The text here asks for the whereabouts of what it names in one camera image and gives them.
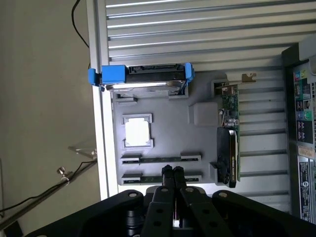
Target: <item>metal slats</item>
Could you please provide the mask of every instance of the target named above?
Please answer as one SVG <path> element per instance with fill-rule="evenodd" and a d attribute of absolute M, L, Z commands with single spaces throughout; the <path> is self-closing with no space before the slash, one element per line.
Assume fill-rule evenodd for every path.
<path fill-rule="evenodd" d="M 235 82 L 257 74 L 239 87 L 241 182 L 233 191 L 290 211 L 280 54 L 316 32 L 316 2 L 107 0 L 107 18 L 110 65 L 192 62 Z M 199 186 L 208 194 L 228 189 Z"/>

